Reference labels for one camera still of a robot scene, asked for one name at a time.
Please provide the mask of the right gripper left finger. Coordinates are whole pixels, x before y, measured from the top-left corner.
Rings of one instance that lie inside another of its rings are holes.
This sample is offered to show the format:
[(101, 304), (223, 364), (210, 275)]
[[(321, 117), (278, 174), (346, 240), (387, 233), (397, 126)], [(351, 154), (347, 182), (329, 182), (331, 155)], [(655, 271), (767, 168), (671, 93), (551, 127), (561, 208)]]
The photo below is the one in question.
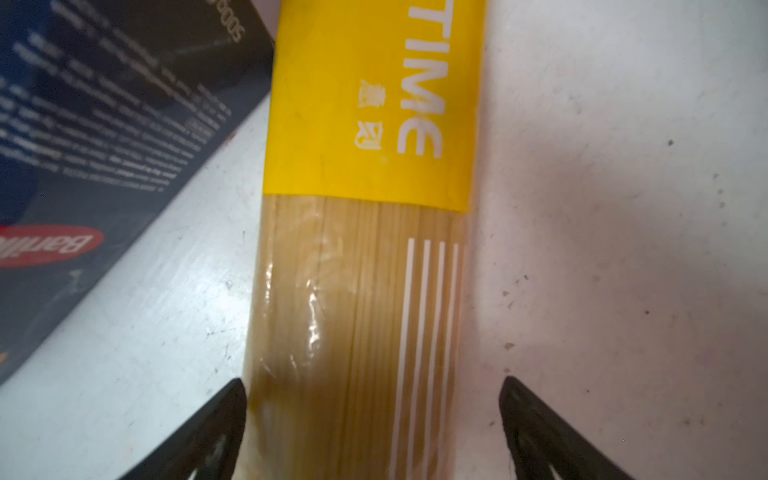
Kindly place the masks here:
[(232, 479), (245, 430), (246, 406), (243, 382), (235, 378), (122, 480)]

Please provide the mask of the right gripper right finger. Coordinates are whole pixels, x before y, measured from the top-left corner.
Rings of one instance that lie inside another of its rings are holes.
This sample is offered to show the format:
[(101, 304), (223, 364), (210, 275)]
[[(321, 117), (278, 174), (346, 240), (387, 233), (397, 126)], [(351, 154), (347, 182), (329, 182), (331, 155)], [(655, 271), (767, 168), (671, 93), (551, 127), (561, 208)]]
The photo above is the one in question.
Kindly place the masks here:
[(504, 379), (499, 410), (519, 479), (632, 480), (519, 379)]

